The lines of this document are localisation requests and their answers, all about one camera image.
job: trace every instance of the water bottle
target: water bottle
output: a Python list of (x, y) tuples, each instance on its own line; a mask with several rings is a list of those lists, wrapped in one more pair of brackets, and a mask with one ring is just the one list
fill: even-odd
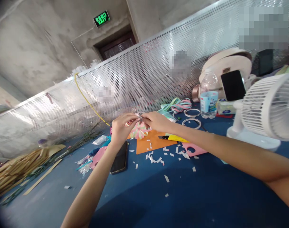
[(205, 70), (205, 77), (200, 84), (200, 113), (202, 118), (213, 119), (216, 116), (219, 82), (211, 67)]

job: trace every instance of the orange paper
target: orange paper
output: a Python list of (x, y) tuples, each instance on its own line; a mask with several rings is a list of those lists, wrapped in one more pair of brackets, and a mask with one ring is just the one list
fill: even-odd
[(142, 154), (145, 152), (149, 152), (152, 150), (156, 150), (159, 148), (171, 146), (174, 144), (177, 144), (176, 141), (166, 140), (166, 139), (160, 139), (158, 136), (164, 136), (165, 133), (158, 132), (155, 130), (151, 130), (147, 136), (145, 136), (143, 139), (137, 139), (137, 150), (136, 154)]

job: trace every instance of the perforated metal panel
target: perforated metal panel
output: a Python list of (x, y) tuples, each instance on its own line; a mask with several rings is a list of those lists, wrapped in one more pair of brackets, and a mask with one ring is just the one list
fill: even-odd
[[(238, 47), (238, 12), (245, 6), (289, 8), (289, 0), (220, 0), (82, 72), (78, 77), (82, 92), (107, 121), (124, 112), (157, 110), (175, 97), (190, 97), (208, 56)], [(256, 51), (249, 51), (254, 57)], [(289, 62), (289, 50), (274, 54), (275, 67)], [(98, 99), (101, 88), (111, 90), (112, 101)], [(80, 135), (98, 120), (69, 78), (0, 115), (0, 156), (29, 152), (42, 138), (59, 141)]]

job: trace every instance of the tissue box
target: tissue box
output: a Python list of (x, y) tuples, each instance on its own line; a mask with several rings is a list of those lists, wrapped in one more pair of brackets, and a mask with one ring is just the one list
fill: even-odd
[(218, 99), (217, 112), (219, 115), (231, 115), (236, 113), (236, 109), (233, 107), (235, 101), (227, 101), (226, 99)]

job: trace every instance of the yellow cable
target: yellow cable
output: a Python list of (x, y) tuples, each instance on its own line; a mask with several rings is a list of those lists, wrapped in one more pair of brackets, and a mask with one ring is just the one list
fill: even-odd
[[(76, 83), (76, 85), (77, 85), (77, 87), (78, 87), (80, 93), (81, 93), (82, 96), (84, 97), (84, 99), (88, 102), (88, 100), (87, 100), (86, 97), (83, 95), (83, 93), (82, 93), (82, 91), (81, 91), (81, 89), (79, 88), (79, 85), (78, 85), (78, 83), (77, 83), (77, 78), (76, 78), (76, 76), (77, 76), (78, 74), (79, 74), (79, 73), (75, 73), (75, 83)], [(96, 112), (96, 110), (93, 108), (93, 106), (92, 106), (89, 102), (88, 102), (88, 104), (89, 104), (90, 107), (94, 110), (94, 112), (97, 114), (97, 116), (98, 116), (100, 119), (102, 119), (102, 117), (99, 116), (99, 114)]]

